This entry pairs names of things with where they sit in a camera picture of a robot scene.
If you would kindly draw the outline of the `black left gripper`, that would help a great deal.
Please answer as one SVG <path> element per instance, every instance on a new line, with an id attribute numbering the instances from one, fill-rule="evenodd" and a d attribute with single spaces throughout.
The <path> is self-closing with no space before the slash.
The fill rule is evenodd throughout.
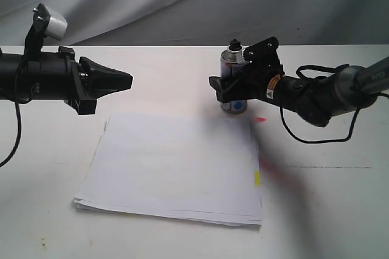
<path id="1" fill-rule="evenodd" d="M 133 76 L 102 66 L 60 46 L 40 52 L 36 60 L 1 52 L 1 98 L 27 103 L 63 100 L 79 115 L 95 114 L 97 99 L 131 89 Z"/>

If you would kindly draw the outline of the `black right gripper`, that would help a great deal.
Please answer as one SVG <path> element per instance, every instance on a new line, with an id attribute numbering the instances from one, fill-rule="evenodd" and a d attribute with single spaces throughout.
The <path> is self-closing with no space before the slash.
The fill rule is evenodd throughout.
<path id="1" fill-rule="evenodd" d="M 211 76 L 209 85 L 221 103 L 236 100 L 260 100 L 277 107 L 294 110 L 297 100 L 304 93 L 304 81 L 288 77 L 283 65 L 260 66 L 248 64 L 234 77 L 222 79 Z"/>

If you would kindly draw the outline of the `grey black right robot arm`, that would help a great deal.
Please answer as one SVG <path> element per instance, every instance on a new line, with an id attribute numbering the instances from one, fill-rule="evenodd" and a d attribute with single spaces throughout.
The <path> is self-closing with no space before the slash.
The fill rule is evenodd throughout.
<path id="1" fill-rule="evenodd" d="M 232 77 L 210 77 L 221 103 L 261 100 L 325 127 L 330 119 L 371 106 L 388 89 L 388 58 L 369 67 L 300 66 L 296 77 L 286 76 L 278 58 L 253 61 Z"/>

